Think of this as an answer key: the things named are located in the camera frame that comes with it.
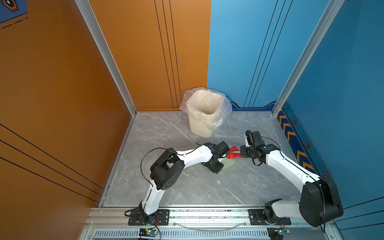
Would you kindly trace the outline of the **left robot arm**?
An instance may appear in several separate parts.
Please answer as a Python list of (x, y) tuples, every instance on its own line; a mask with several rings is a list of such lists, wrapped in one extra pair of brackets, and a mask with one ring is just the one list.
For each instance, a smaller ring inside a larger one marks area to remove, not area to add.
[(151, 223), (156, 218), (156, 212), (165, 191), (176, 183), (184, 169), (202, 164), (212, 173), (217, 174), (224, 167), (221, 161), (229, 153), (230, 148), (225, 142), (217, 145), (205, 143), (186, 151), (164, 149), (150, 167), (150, 179), (146, 179), (150, 184), (149, 190), (138, 207), (140, 217), (146, 223)]

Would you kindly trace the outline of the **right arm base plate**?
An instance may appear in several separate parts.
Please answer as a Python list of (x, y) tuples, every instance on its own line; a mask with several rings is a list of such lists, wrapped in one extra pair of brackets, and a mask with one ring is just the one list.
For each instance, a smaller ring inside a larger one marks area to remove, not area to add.
[(275, 218), (270, 222), (264, 214), (264, 209), (249, 209), (249, 220), (252, 226), (267, 226), (267, 225), (285, 225), (289, 226), (292, 224), (290, 218)]

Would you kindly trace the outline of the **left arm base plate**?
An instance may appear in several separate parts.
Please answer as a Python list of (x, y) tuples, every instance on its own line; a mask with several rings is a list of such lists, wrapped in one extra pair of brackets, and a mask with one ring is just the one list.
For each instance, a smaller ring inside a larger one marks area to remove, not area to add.
[(170, 210), (168, 209), (159, 209), (154, 214), (146, 215), (141, 213), (137, 208), (126, 211), (126, 217), (128, 218), (129, 226), (145, 226), (145, 225), (155, 225), (155, 226), (167, 226), (170, 219)]

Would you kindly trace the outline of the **green plastic dustpan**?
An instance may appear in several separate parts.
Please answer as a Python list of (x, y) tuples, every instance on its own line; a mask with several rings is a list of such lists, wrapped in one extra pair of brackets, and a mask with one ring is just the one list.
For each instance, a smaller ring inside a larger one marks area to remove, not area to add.
[(221, 163), (223, 164), (222, 170), (228, 171), (231, 167), (233, 167), (237, 163), (237, 161), (235, 159), (224, 158), (221, 161)]

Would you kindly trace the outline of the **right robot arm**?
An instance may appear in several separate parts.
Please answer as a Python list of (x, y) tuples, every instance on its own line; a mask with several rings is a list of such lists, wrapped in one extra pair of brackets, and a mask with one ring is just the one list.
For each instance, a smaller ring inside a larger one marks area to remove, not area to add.
[(262, 219), (276, 224), (284, 218), (305, 220), (312, 227), (342, 217), (344, 209), (336, 182), (330, 177), (320, 177), (288, 158), (278, 145), (265, 144), (258, 131), (245, 132), (245, 145), (241, 146), (242, 158), (258, 160), (287, 178), (301, 193), (298, 202), (276, 199), (265, 204)]

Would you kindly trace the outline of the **red paper scrap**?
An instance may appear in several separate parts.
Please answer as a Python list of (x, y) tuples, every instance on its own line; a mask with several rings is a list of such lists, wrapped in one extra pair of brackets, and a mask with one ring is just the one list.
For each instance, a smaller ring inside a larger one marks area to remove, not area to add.
[(236, 159), (241, 157), (241, 154), (234, 154), (232, 153), (233, 151), (240, 151), (240, 150), (236, 146), (233, 146), (232, 148), (230, 148), (230, 152), (226, 156), (227, 159)]

